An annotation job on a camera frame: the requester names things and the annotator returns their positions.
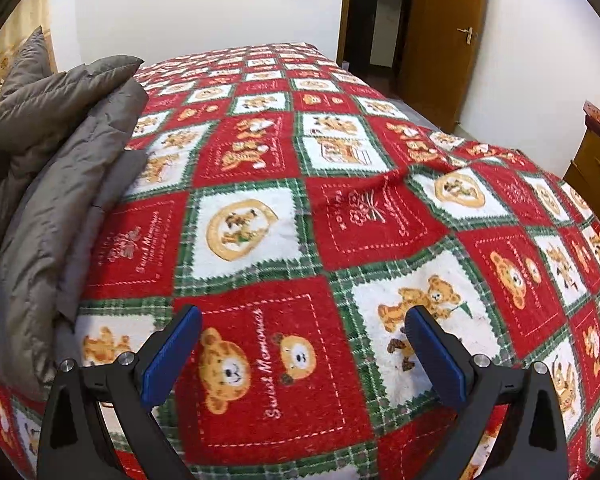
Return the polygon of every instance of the blue gripper pad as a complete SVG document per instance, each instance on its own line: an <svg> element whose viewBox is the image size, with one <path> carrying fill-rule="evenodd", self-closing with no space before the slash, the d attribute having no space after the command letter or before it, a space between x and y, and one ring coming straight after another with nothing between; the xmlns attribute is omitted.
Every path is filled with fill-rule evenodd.
<svg viewBox="0 0 600 480"><path fill-rule="evenodd" d="M149 411L167 400L173 384L200 339L202 314L193 307L180 320L142 377L142 405Z"/></svg>
<svg viewBox="0 0 600 480"><path fill-rule="evenodd" d="M407 311L404 330L442 404L461 411L466 404L464 374L443 342L415 308Z"/></svg>

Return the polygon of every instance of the door handle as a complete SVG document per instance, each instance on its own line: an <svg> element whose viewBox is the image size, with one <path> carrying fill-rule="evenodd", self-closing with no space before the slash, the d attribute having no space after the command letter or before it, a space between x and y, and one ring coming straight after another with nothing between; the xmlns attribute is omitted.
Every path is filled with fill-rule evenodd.
<svg viewBox="0 0 600 480"><path fill-rule="evenodd" d="M474 28L473 27L458 28L458 32L462 32L462 33L466 34L466 44L471 45L471 40L474 37Z"/></svg>

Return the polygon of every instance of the metal screw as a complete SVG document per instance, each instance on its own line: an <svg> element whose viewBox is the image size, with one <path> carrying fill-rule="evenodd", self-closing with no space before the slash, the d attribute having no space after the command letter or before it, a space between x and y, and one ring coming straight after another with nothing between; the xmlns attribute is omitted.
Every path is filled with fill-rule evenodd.
<svg viewBox="0 0 600 480"><path fill-rule="evenodd" d="M476 354L474 355L474 363L480 368L486 368L491 364L491 359L489 359L485 354Z"/></svg>
<svg viewBox="0 0 600 480"><path fill-rule="evenodd" d="M118 362L123 366L127 366L131 364L135 358L136 354L133 352L122 352L122 354L118 356Z"/></svg>
<svg viewBox="0 0 600 480"><path fill-rule="evenodd" d="M536 361L534 363L534 370L539 374L545 374L549 371L549 368L547 368L546 364L544 364L542 361Z"/></svg>
<svg viewBox="0 0 600 480"><path fill-rule="evenodd" d="M75 361L73 359L65 359L60 363L60 369L63 372L70 372L74 369Z"/></svg>

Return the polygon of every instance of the red and white checkered blanket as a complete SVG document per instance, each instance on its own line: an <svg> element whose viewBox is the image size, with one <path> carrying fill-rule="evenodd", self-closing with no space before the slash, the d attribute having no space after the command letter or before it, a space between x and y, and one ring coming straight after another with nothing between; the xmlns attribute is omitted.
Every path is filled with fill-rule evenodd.
<svg viewBox="0 0 600 480"><path fill-rule="evenodd" d="M571 474L587 475L600 222L568 184L416 126L304 43L180 56L136 78L150 100L130 146L150 161L94 248L76 335L85 364L107 363L200 307L200 344L154 409L197 478L412 478L453 415L400 331L416 304L469 352L543 360ZM0 387L0 444L25 476L41 413Z"/></svg>

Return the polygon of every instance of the curtain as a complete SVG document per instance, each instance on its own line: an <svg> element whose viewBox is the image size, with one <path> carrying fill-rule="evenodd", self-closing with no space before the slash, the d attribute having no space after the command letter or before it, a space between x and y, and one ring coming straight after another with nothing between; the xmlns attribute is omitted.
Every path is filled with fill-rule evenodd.
<svg viewBox="0 0 600 480"><path fill-rule="evenodd" d="M49 50L51 69L58 71L51 43L48 0L21 0L0 29L0 84L11 64L29 35L39 26L45 35Z"/></svg>

